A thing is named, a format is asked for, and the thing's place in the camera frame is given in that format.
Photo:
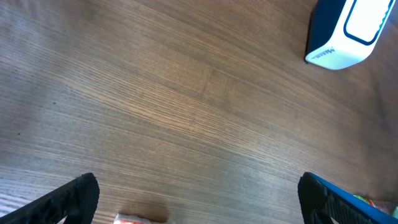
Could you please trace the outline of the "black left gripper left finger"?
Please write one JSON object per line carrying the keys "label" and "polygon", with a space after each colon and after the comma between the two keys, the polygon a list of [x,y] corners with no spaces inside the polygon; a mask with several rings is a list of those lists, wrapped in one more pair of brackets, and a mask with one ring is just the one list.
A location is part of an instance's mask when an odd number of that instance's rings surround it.
{"label": "black left gripper left finger", "polygon": [[96,177],[86,173],[1,217],[1,224],[90,224],[99,196]]}

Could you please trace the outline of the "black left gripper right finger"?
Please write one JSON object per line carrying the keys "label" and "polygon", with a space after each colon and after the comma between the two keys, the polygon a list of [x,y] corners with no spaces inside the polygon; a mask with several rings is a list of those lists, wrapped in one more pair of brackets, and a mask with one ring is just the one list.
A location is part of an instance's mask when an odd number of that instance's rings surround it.
{"label": "black left gripper right finger", "polygon": [[397,224],[397,218],[311,172],[301,176],[298,198],[305,224]]}

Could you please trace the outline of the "small red white packet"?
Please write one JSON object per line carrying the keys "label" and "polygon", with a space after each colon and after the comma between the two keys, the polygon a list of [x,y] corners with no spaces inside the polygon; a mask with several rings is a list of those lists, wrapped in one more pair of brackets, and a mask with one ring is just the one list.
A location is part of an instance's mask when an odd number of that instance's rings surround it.
{"label": "small red white packet", "polygon": [[123,215],[118,213],[113,224],[175,224],[175,222],[155,222],[135,215]]}

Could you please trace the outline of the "green snack bag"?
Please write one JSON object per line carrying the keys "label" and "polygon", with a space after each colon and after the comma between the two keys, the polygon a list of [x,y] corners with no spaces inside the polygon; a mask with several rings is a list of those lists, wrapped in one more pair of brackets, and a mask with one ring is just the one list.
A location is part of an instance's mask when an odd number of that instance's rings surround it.
{"label": "green snack bag", "polygon": [[361,195],[354,194],[354,197],[362,200],[363,202],[369,204],[370,206],[394,217],[397,218],[397,203],[395,202],[388,202],[383,200],[375,200],[370,199],[369,197],[363,197]]}

